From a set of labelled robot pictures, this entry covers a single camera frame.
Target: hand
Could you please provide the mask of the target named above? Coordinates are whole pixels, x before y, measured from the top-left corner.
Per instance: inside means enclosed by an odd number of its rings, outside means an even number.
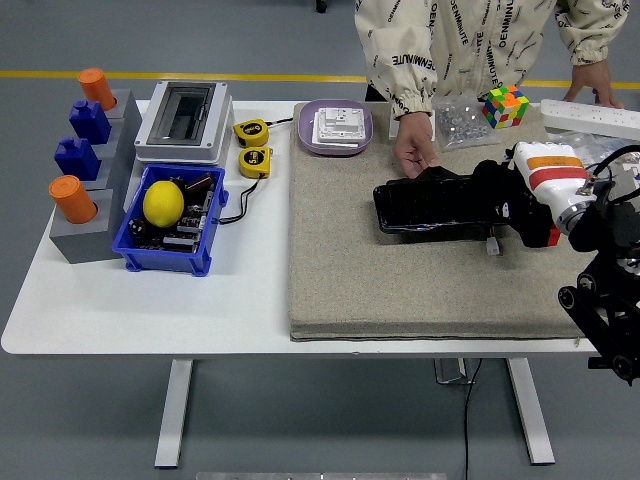
[[[416,178],[427,167],[437,167],[440,159],[433,149],[433,129],[426,112],[407,113],[400,117],[394,153],[405,175]]]
[[[596,103],[603,107],[624,108],[624,104],[616,99],[611,86],[611,72],[606,60],[590,65],[575,65],[571,74],[571,87],[564,96],[567,102],[573,102],[582,87],[591,87],[596,96]]]

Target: table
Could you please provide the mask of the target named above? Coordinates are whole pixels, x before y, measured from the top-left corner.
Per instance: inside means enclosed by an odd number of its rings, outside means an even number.
[[[138,102],[142,111],[147,102]],[[234,102],[235,120],[291,116],[298,102]],[[22,356],[162,355],[172,364],[156,466],[176,467],[194,359],[220,355],[320,357],[506,358],[532,463],[553,463],[526,357],[592,354],[585,339],[292,342],[287,318],[289,134],[270,132],[271,176],[258,186],[241,221],[218,228],[209,275],[124,268],[124,259],[71,265],[49,240],[47,225],[2,335],[2,347]],[[227,158],[230,200],[253,184]],[[142,167],[132,175],[132,198]],[[247,291],[257,292],[247,295]]]

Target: orange cap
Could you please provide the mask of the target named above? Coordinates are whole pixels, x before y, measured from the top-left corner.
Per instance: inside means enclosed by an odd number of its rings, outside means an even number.
[[[98,207],[73,175],[56,178],[49,185],[49,194],[70,223],[87,223],[98,213]]]
[[[111,93],[111,88],[107,83],[104,72],[99,68],[87,68],[80,72],[78,81],[87,100],[92,102],[100,102],[102,110],[105,112],[116,106],[116,99]]]

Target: rubik's cube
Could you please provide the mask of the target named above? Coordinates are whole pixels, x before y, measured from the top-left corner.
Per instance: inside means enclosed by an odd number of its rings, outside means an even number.
[[[520,124],[528,106],[529,99],[518,87],[509,85],[489,92],[482,113],[493,128],[512,127]]]

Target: yellow tape measure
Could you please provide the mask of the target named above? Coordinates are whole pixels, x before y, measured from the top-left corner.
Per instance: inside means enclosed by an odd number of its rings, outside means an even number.
[[[248,178],[267,178],[271,171],[271,154],[269,147],[249,147],[240,152],[238,163],[240,173]]]
[[[269,140],[269,126],[260,118],[233,126],[242,147],[261,147]]]

